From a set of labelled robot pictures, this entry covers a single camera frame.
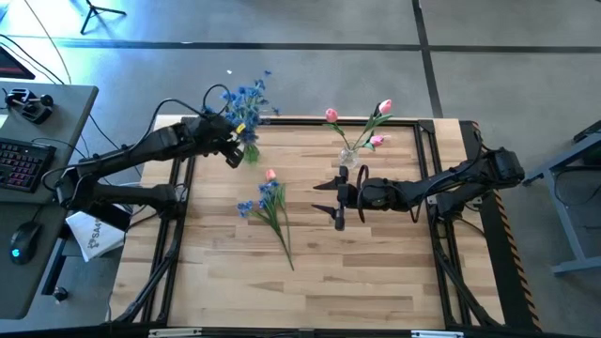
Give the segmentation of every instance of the wooden table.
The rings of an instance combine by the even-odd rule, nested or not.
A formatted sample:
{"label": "wooden table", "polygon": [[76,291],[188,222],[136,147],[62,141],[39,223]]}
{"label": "wooden table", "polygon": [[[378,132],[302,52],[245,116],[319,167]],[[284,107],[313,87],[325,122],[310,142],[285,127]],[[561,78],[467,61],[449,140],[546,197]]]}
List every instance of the wooden table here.
{"label": "wooden table", "polygon": [[[156,127],[180,119],[159,116]],[[465,160],[458,121],[436,119],[434,124],[442,168]],[[352,139],[361,128],[345,130]],[[370,176],[419,180],[412,129],[385,127],[378,133],[391,138],[376,152],[360,151]],[[363,224],[349,209],[347,229],[338,232],[328,215],[310,205],[336,205],[336,192],[312,187],[337,174],[340,136],[322,126],[266,126],[259,134],[258,165],[244,163],[233,170],[222,156],[196,162],[169,326],[443,329],[426,217],[414,224],[407,213],[366,211]],[[170,168],[169,161],[146,164],[143,183],[167,182]],[[236,203],[257,199],[257,184],[269,168],[287,186],[295,271],[272,230],[236,211]],[[351,181],[357,172],[351,172]],[[466,211],[464,218],[480,225],[476,213]],[[111,299],[115,315],[148,278],[158,224],[156,218],[147,221],[127,236]],[[466,284],[502,322],[485,239],[461,223],[455,225],[455,235]],[[450,294],[458,314],[455,290]]]}

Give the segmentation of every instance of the concrete floor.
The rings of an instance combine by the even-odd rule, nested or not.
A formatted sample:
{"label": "concrete floor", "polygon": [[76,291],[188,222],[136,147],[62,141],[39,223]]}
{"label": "concrete floor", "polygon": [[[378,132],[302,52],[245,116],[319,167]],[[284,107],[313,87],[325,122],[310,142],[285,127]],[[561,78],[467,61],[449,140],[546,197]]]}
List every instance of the concrete floor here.
{"label": "concrete floor", "polygon": [[[419,43],[410,0],[98,0],[128,16],[102,14],[82,37],[83,2],[30,0],[60,38]],[[421,7],[432,45],[601,45],[601,4],[594,0],[422,0]],[[66,78],[21,1],[13,2],[0,32],[20,37],[27,51]],[[420,52],[61,47],[61,53],[74,84],[99,87],[92,113],[119,143],[137,140],[160,100],[200,104],[210,85],[238,85],[263,69],[274,72],[268,96],[284,115],[321,115],[330,106],[364,115],[383,98],[393,99],[396,115],[433,114]],[[432,53],[432,62],[443,115],[478,121],[486,144],[515,150],[526,170],[567,148],[575,133],[599,119],[601,54]],[[164,112],[182,113],[175,106]],[[93,126],[86,125],[85,137],[92,151],[111,148]],[[133,171],[113,177],[136,179]],[[601,269],[551,274],[551,266],[572,254],[546,186],[502,194],[544,330],[597,336]],[[597,234],[590,237],[598,246]],[[100,323],[117,265],[115,259],[68,260],[59,283],[71,298],[55,305],[36,297],[24,320],[0,320],[0,331]]]}

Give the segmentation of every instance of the glass vase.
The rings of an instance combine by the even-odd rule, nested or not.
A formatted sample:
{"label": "glass vase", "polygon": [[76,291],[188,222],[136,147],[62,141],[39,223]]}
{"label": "glass vase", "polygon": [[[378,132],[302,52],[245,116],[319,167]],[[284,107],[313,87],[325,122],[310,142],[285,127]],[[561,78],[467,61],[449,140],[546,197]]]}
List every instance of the glass vase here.
{"label": "glass vase", "polygon": [[359,164],[359,149],[351,149],[347,146],[342,148],[338,156],[340,165],[344,165],[348,170],[351,170]]}

